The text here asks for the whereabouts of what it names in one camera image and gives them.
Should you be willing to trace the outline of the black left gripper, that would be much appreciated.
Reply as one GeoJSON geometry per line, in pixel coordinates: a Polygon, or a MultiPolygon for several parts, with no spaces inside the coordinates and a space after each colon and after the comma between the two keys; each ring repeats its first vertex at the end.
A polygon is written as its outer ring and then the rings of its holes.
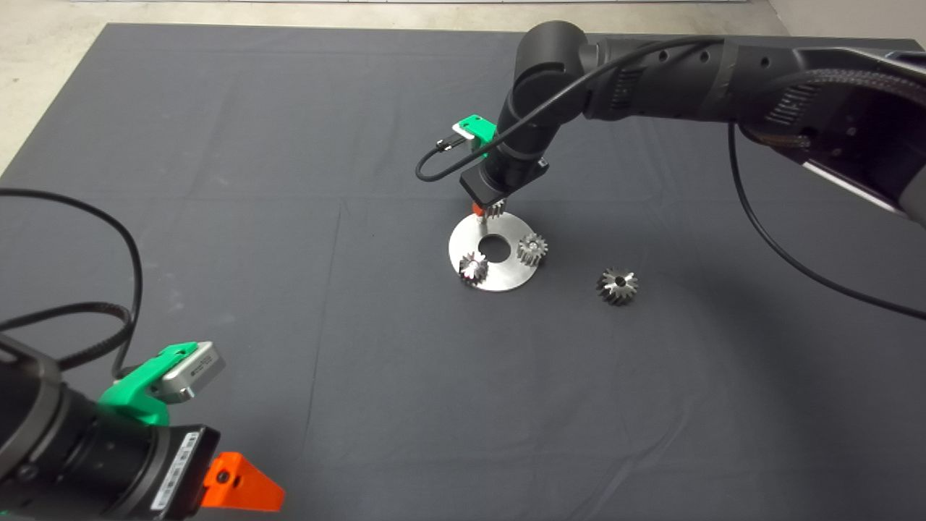
{"type": "Polygon", "coordinates": [[[207,425],[156,426],[138,519],[186,520],[200,507],[281,511],[285,490],[242,453],[221,452],[213,459],[220,440],[218,430],[207,425]]]}

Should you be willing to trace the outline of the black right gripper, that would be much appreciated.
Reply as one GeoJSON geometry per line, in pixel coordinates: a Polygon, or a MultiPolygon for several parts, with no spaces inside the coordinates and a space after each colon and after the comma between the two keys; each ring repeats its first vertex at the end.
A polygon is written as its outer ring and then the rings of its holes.
{"type": "Polygon", "coordinates": [[[544,158],[536,161],[487,158],[463,171],[460,175],[460,185],[476,202],[472,204],[472,213],[477,218],[485,218],[486,209],[482,206],[490,206],[508,198],[545,175],[548,170],[549,163],[544,158]]]}

